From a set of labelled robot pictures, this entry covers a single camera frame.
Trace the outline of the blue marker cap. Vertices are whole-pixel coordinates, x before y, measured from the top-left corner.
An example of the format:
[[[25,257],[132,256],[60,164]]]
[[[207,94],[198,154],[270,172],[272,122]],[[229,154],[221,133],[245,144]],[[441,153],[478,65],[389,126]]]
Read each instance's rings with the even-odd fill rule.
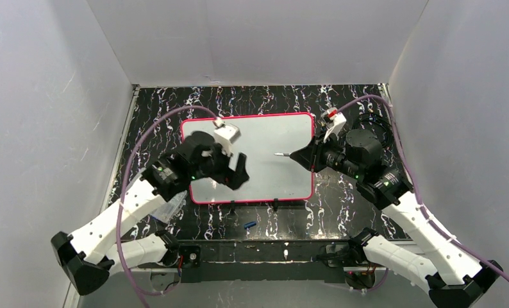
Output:
[[[257,222],[251,221],[251,222],[248,222],[248,223],[244,224],[244,229],[247,230],[247,229],[250,229],[250,228],[252,228],[252,227],[254,227],[256,225],[257,225]]]

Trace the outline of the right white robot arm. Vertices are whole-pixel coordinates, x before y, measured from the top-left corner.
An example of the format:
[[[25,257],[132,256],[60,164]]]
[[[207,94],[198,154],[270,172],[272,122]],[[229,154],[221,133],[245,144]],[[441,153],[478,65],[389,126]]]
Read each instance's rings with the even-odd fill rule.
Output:
[[[436,307],[472,307],[498,278],[495,261],[479,259],[452,244],[447,230],[415,201],[412,185],[397,168],[386,165],[383,146],[370,131],[354,129],[341,144],[334,133],[314,135],[310,143],[289,157],[318,173],[329,167],[356,180],[356,190],[396,222],[422,250],[412,253],[365,228],[348,241],[358,262],[382,265],[428,294]]]

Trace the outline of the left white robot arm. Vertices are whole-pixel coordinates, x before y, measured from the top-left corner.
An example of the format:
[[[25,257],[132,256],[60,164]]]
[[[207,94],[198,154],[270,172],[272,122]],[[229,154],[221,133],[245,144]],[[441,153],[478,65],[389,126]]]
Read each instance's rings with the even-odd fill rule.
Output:
[[[172,201],[193,181],[211,178],[232,190],[249,180],[246,155],[239,153],[235,168],[229,163],[232,145],[241,133],[234,126],[212,134],[194,131],[174,149],[162,153],[138,174],[115,203],[83,227],[51,238],[55,257],[79,295],[98,290],[111,275],[148,263],[179,266],[183,256],[177,239],[158,231],[141,240],[121,242],[122,235],[142,218]]]

